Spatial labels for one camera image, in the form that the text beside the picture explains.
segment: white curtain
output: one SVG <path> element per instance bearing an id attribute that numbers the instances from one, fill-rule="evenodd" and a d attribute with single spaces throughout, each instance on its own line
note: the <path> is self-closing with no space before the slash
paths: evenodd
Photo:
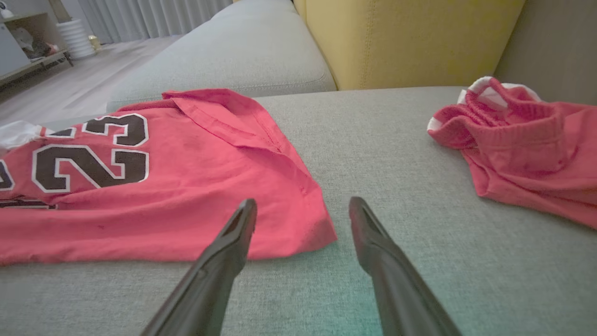
<path id="1" fill-rule="evenodd" d="M 79 0 L 102 43 L 185 34 L 232 0 Z"/>

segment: sofa cushion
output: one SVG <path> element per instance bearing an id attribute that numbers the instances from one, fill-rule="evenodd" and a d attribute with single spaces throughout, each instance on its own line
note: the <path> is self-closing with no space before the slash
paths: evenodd
<path id="1" fill-rule="evenodd" d="M 289 0 L 243 0 L 124 79 L 108 112 L 167 90 L 226 87 L 251 97 L 333 91 L 334 80 Z"/>
<path id="2" fill-rule="evenodd" d="M 597 231 L 476 196 L 462 156 L 426 134 L 431 115 L 455 102 L 460 89 L 257 99 L 322 187 L 338 242 L 249 262 L 234 283 L 222 335 L 381 335 L 371 279 L 350 233 L 355 195 L 366 199 L 464 335 L 594 334 Z M 0 334 L 136 335 L 188 266 L 0 268 Z"/>

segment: red jersey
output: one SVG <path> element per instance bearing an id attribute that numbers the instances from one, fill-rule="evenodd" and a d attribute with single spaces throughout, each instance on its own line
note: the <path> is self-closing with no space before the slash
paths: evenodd
<path id="1" fill-rule="evenodd" d="M 337 239 L 319 185 L 261 105 L 223 89 L 163 98 L 1 158 L 1 264 L 191 261 L 245 198 L 259 207 L 251 259 Z"/>

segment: floor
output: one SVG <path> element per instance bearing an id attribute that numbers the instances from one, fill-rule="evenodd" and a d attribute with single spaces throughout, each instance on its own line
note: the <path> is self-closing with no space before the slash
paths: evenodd
<path id="1" fill-rule="evenodd" d="M 15 81 L 0 91 L 0 126 L 104 113 L 116 85 L 180 37 L 103 45 L 97 55 L 74 61 L 72 68 L 64 62 Z"/>

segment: seam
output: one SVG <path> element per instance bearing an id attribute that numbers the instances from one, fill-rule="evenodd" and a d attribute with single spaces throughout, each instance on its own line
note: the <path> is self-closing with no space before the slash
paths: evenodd
<path id="1" fill-rule="evenodd" d="M 280 83 L 280 84 L 275 84 L 275 85 L 252 85 L 252 86 L 234 86 L 234 87 L 225 87 L 231 90 L 235 90 L 238 88 L 254 88 L 254 89 L 259 89 L 259 90 L 265 90 L 267 88 L 275 88 L 275 87 L 301 87 L 301 86 L 306 86 L 307 84 L 311 84 L 311 83 L 315 83 L 318 81 L 321 81 L 321 79 L 325 77 L 325 71 L 324 73 L 321 75 L 321 77 L 319 77 L 316 80 L 312 80 L 312 81 L 308 81 L 308 82 L 303 82 L 303 83 L 297 83 L 297 84 L 285 84 L 285 83 Z M 135 98 L 135 99 L 124 99 L 124 100 L 110 100 L 109 102 L 130 102 L 132 100 L 140 100 L 140 99 L 154 99 L 154 98 L 158 98 L 161 99 L 162 98 L 162 94 L 160 93 L 159 96 L 150 96 L 150 97 L 140 97 L 140 98 Z"/>
<path id="2" fill-rule="evenodd" d="M 508 145 L 485 145 L 485 144 L 478 143 L 477 147 L 479 147 L 479 148 L 483 147 L 483 148 L 488 148 L 488 149 L 513 149 L 515 147 L 531 147 L 531 146 L 537 146 L 537 145 L 549 145 L 551 143 L 559 142 L 562 139 L 562 137 L 563 137 L 562 135 L 557 135 L 557 136 L 554 136 L 552 138 L 545 139 L 545 140 L 535 140 L 535 141 L 529 141 L 529 142 L 517 141 L 517 142 L 513 142 Z"/>
<path id="3" fill-rule="evenodd" d="M 365 84 L 367 82 L 369 68 L 369 53 L 371 48 L 371 31 L 373 30 L 373 18 L 377 6 L 377 0 L 370 0 L 369 4 L 371 7 L 371 11 L 369 12 L 369 18 L 367 18 L 367 35 L 365 36 L 365 59 L 363 60 L 361 82 L 359 83 L 359 88 L 361 90 L 365 88 Z"/>
<path id="4" fill-rule="evenodd" d="M 279 142 L 275 139 L 275 137 L 272 137 L 270 130 L 267 127 L 265 127 L 263 125 L 263 123 L 261 122 L 261 118 L 254 111 L 251 111 L 251 115 L 253 116 L 253 118 L 255 119 L 255 122 L 257 122 L 259 127 L 261 127 L 261 129 L 265 132 L 265 134 L 269 138 L 270 143 L 274 146 L 274 148 L 276 148 L 279 153 L 282 153 L 282 148 L 281 148 Z"/>
<path id="5" fill-rule="evenodd" d="M 245 139 L 251 139 L 252 137 L 255 137 L 256 135 L 253 133 L 249 133 L 249 132 L 245 132 L 243 130 L 237 129 L 236 127 L 232 127 L 224 122 L 222 122 L 221 120 L 219 120 L 218 118 L 214 118 L 212 117 L 209 113 L 206 113 L 203 109 L 197 107 L 196 105 L 192 105 L 190 106 L 191 110 L 196 111 L 198 113 L 201 113 L 202 115 L 206 116 L 208 119 L 210 119 L 212 122 L 216 123 L 218 126 L 222 127 L 224 129 L 224 131 L 226 133 L 232 133 L 233 135 L 238 135 L 238 136 L 243 136 Z M 199 124 L 197 123 L 195 120 L 193 120 L 193 122 L 195 124 L 197 124 L 199 127 L 205 129 L 206 131 L 210 132 L 211 134 L 213 134 L 214 136 L 217 136 L 218 138 L 230 143 L 228 140 L 222 138 L 221 136 L 217 135 L 214 133 L 214 130 L 206 127 L 205 125 Z"/>

